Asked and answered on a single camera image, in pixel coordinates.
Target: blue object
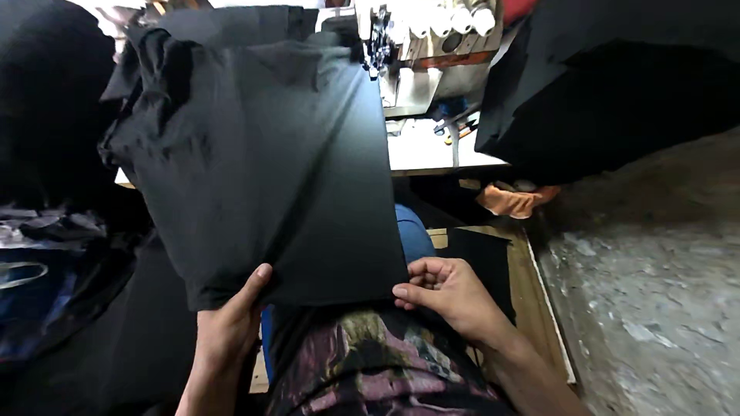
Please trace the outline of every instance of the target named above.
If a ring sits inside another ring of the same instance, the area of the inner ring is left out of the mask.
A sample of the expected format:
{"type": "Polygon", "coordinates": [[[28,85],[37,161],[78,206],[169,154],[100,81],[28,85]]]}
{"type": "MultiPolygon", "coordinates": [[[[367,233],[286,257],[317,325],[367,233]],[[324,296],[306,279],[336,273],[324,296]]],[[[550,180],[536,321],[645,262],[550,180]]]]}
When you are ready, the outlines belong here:
{"type": "MultiPolygon", "coordinates": [[[[398,223],[398,233],[401,236],[403,256],[406,258],[407,264],[422,257],[434,257],[436,255],[431,238],[429,238],[424,224],[414,211],[401,204],[396,204],[396,222],[398,223]]],[[[272,364],[267,354],[272,336],[272,308],[273,305],[269,305],[262,311],[262,351],[265,357],[268,382],[272,382],[272,364]]]]}

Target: white thread spool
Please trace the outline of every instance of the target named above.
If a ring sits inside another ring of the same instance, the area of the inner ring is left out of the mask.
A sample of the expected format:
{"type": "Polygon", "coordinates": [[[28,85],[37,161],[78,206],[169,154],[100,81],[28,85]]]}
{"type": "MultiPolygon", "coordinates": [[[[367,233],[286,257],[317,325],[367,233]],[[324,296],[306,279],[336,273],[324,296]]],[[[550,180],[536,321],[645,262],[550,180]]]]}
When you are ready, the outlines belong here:
{"type": "Polygon", "coordinates": [[[435,35],[447,37],[452,31],[452,14],[444,7],[435,7],[431,12],[430,26],[435,35]]]}
{"type": "Polygon", "coordinates": [[[451,22],[452,28],[460,34],[465,35],[473,30],[473,16],[470,16],[470,11],[465,6],[455,9],[451,22]]]}
{"type": "Polygon", "coordinates": [[[494,26],[496,26],[496,18],[491,9],[484,7],[473,13],[473,27],[479,35],[490,35],[494,31],[494,26]]]}
{"type": "Polygon", "coordinates": [[[419,39],[424,39],[429,36],[429,20],[425,13],[421,13],[421,16],[416,15],[410,17],[408,28],[411,29],[411,33],[419,39]]]}

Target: metal part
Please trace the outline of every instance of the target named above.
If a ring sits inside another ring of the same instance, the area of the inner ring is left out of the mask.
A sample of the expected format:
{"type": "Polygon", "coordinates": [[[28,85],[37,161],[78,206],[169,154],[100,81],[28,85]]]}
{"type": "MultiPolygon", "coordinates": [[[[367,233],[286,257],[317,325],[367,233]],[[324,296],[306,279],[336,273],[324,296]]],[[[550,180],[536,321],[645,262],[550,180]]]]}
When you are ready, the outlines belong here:
{"type": "Polygon", "coordinates": [[[388,35],[391,14],[383,4],[377,13],[371,15],[370,19],[372,23],[370,39],[363,43],[365,69],[370,73],[370,79],[377,79],[380,72],[385,69],[390,61],[393,50],[392,42],[388,35]]]}

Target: black cloth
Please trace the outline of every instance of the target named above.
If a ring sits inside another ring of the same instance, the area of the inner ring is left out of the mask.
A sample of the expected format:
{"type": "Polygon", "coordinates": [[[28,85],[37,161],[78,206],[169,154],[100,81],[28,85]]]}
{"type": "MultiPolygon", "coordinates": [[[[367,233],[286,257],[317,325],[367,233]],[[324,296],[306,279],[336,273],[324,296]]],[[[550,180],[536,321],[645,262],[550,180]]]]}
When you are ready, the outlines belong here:
{"type": "Polygon", "coordinates": [[[437,249],[437,254],[467,261],[504,315],[516,325],[517,313],[511,304],[508,275],[510,241],[467,229],[448,228],[447,244],[446,248],[437,249]]]}
{"type": "Polygon", "coordinates": [[[115,119],[101,104],[112,38],[64,0],[0,0],[0,205],[100,208],[115,172],[96,152],[115,119]]]}
{"type": "Polygon", "coordinates": [[[105,313],[66,343],[0,375],[0,414],[141,415],[179,401],[195,351],[195,313],[161,241],[105,313]]]}
{"type": "Polygon", "coordinates": [[[288,39],[305,41],[316,31],[318,9],[291,6],[174,10],[157,23],[179,41],[207,47],[242,47],[288,39]]]}
{"type": "Polygon", "coordinates": [[[371,301],[407,279],[379,87],[336,42],[132,34],[101,153],[144,195],[192,309],[223,305],[263,262],[263,303],[371,301]]]}
{"type": "Polygon", "coordinates": [[[734,0],[542,0],[491,68],[476,151],[562,184],[740,124],[738,15],[734,0]]]}

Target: pile of black fabric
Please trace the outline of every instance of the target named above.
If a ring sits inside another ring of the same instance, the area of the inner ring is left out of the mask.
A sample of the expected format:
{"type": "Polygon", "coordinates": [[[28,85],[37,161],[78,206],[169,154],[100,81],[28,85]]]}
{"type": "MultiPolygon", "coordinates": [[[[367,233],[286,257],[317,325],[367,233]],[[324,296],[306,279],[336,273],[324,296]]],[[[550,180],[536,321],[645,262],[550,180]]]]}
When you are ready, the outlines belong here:
{"type": "Polygon", "coordinates": [[[105,310],[150,219],[96,152],[116,108],[99,101],[115,47],[96,19],[68,1],[2,0],[0,50],[0,371],[9,372],[105,310]]]}
{"type": "Polygon", "coordinates": [[[491,68],[476,151],[563,184],[740,124],[740,3],[542,0],[491,68]]]}
{"type": "Polygon", "coordinates": [[[315,16],[241,19],[276,10],[287,18],[235,38],[183,30],[192,12],[161,24],[209,46],[131,29],[103,96],[125,104],[101,154],[144,195],[193,310],[223,305],[263,262],[272,304],[387,299],[407,278],[379,86],[339,35],[306,37],[315,16]]]}

